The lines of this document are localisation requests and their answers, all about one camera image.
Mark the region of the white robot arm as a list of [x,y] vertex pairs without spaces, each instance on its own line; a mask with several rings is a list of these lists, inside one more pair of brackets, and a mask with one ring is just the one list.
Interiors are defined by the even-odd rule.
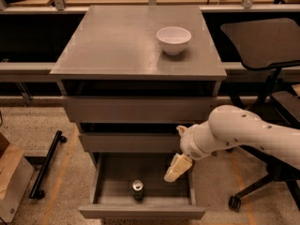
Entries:
[[180,149],[172,159],[164,180],[174,182],[193,160],[239,145],[249,145],[300,169],[300,130],[267,123],[257,114],[232,105],[221,105],[208,120],[191,127],[178,126]]

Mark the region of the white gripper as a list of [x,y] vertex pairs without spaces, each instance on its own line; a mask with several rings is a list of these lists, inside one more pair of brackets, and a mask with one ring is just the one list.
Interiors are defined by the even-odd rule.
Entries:
[[191,127],[177,126],[180,135],[180,149],[183,154],[175,154],[171,165],[164,175],[166,182],[174,182],[192,166],[193,160],[207,158],[204,145],[210,140],[210,129],[206,123]]

